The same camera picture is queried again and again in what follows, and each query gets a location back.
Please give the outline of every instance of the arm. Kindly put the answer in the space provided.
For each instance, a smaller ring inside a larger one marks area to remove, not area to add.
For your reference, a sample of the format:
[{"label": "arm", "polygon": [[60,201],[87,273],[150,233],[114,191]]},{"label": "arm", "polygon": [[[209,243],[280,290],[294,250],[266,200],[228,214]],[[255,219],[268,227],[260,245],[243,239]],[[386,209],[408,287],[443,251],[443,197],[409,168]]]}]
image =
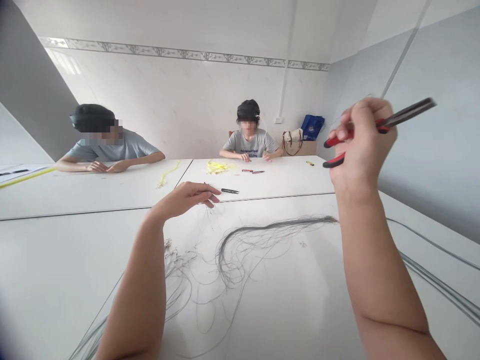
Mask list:
[{"label": "arm", "polygon": [[121,173],[127,170],[129,167],[132,165],[141,165],[141,164],[152,164],[159,162],[161,160],[165,159],[165,155],[161,151],[154,152],[150,155],[143,156],[143,157],[138,157],[134,159],[125,159],[125,160],[120,160],[114,163],[112,166],[110,166],[106,172],[107,173]]},{"label": "arm", "polygon": [[272,159],[281,157],[283,154],[284,154],[283,149],[278,148],[277,150],[275,150],[272,153],[268,153],[268,152],[263,153],[263,159],[265,161],[271,162]]},{"label": "arm", "polygon": [[222,158],[227,158],[227,159],[241,159],[242,158],[242,155],[241,154],[237,154],[236,152],[233,152],[231,150],[227,150],[227,149],[222,149],[220,150],[220,156]]},{"label": "arm", "polygon": [[55,168],[62,172],[95,172],[104,173],[107,171],[107,166],[99,161],[93,162],[81,162],[77,157],[64,155],[60,160],[55,163]]},{"label": "arm", "polygon": [[165,155],[161,151],[154,152],[150,155],[139,157],[136,159],[127,159],[125,160],[128,163],[128,166],[140,165],[140,164],[153,164],[165,159]]},{"label": "arm", "polygon": [[96,354],[97,360],[154,360],[165,323],[165,222],[195,204],[218,203],[220,191],[184,182],[146,215],[136,235],[125,274],[113,301]]},{"label": "arm", "polygon": [[268,132],[265,133],[265,151],[266,152],[263,153],[263,159],[268,162],[284,154],[283,149],[277,145],[274,138],[271,137]]},{"label": "arm", "polygon": [[395,246],[378,192],[378,177],[397,132],[379,134],[375,119],[390,104],[369,98],[347,110],[330,137],[355,138],[337,146],[344,163],[331,169],[340,215],[345,276],[358,330],[371,359],[445,359]]},{"label": "arm", "polygon": [[247,153],[235,153],[234,149],[237,148],[238,136],[243,136],[238,131],[235,131],[229,138],[223,148],[220,150],[220,156],[227,159],[242,159],[244,162],[249,163],[250,156]]}]

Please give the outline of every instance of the yellow wire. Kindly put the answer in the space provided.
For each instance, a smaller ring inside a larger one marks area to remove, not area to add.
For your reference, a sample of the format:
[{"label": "yellow wire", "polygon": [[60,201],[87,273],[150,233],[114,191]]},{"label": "yellow wire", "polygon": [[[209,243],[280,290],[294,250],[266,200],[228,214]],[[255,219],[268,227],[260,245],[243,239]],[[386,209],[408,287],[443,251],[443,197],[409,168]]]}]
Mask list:
[{"label": "yellow wire", "polygon": [[161,175],[161,178],[160,178],[160,182],[158,183],[158,185],[156,186],[157,189],[160,189],[161,187],[164,187],[167,182],[165,181],[165,176],[167,176],[168,174],[174,172],[175,170],[177,170],[179,168],[179,165],[180,163],[182,162],[182,160],[178,160],[177,163],[176,163],[176,166],[175,168],[173,168],[172,170],[168,170],[168,171],[165,171],[162,175]]},{"label": "yellow wire", "polygon": [[10,182],[7,182],[7,183],[4,183],[4,184],[0,184],[0,189],[1,188],[5,188],[7,186],[10,186],[10,185],[13,185],[13,184],[18,184],[18,183],[21,183],[22,181],[25,181],[25,180],[28,180],[28,179],[31,179],[31,178],[36,178],[37,176],[40,176],[40,175],[43,175],[43,174],[46,174],[46,173],[50,173],[52,171],[54,171],[55,168],[54,167],[51,167],[51,168],[48,168],[46,170],[42,170],[42,171],[39,171],[39,172],[34,172],[33,174],[31,175],[28,175],[28,176],[25,176],[25,177],[21,177],[19,179],[16,179],[16,180],[12,180]]},{"label": "yellow wire", "polygon": [[234,164],[227,164],[224,162],[215,162],[215,161],[212,161],[211,159],[206,164],[208,174],[215,174],[215,175],[221,174],[225,171],[234,169],[236,167],[237,166]]}]

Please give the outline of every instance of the white bag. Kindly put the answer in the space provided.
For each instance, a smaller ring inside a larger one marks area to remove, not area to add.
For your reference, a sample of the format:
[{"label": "white bag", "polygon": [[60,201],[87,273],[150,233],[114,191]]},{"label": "white bag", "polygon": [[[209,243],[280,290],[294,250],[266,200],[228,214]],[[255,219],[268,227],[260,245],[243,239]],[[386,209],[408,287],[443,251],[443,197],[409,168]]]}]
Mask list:
[{"label": "white bag", "polygon": [[290,144],[292,144],[292,142],[299,143],[303,140],[303,138],[304,131],[302,129],[285,131],[285,133],[283,134],[283,141]]},{"label": "white bag", "polygon": [[[285,131],[283,133],[283,150],[290,156],[295,156],[299,153],[300,149],[302,148],[302,144],[304,138],[304,131],[302,129],[297,129],[293,131]],[[298,149],[295,153],[290,153],[293,149],[293,143],[300,143],[298,145]]]}]

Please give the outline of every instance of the blue bag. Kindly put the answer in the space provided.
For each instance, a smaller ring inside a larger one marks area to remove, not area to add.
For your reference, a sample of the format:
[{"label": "blue bag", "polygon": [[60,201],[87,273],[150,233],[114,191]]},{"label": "blue bag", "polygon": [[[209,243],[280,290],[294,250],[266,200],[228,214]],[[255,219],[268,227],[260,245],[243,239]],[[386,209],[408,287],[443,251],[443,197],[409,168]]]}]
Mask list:
[{"label": "blue bag", "polygon": [[301,129],[304,141],[315,141],[325,123],[323,116],[305,115]]}]

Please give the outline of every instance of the forearm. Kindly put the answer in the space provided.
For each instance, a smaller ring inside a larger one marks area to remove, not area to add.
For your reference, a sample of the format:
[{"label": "forearm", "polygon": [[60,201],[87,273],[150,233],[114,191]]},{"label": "forearm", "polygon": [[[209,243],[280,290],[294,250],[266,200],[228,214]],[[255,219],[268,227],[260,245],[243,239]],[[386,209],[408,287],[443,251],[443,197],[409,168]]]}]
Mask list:
[{"label": "forearm", "polygon": [[55,169],[62,172],[86,172],[88,163],[86,162],[69,162],[65,160],[58,160],[55,164]]},{"label": "forearm", "polygon": [[166,306],[163,224],[153,208],[136,235],[97,360],[158,356]]},{"label": "forearm", "polygon": [[164,159],[165,159],[164,153],[161,151],[158,151],[147,156],[143,156],[135,159],[127,159],[126,161],[128,162],[128,166],[132,166],[132,165],[141,165],[141,164],[152,164]]},{"label": "forearm", "polygon": [[378,190],[337,192],[345,276],[357,317],[429,332],[427,317],[390,234]]},{"label": "forearm", "polygon": [[227,149],[220,150],[220,156],[227,159],[238,159],[239,154],[228,151]]},{"label": "forearm", "polygon": [[283,153],[284,151],[281,148],[278,148],[270,154],[270,159],[281,157]]}]

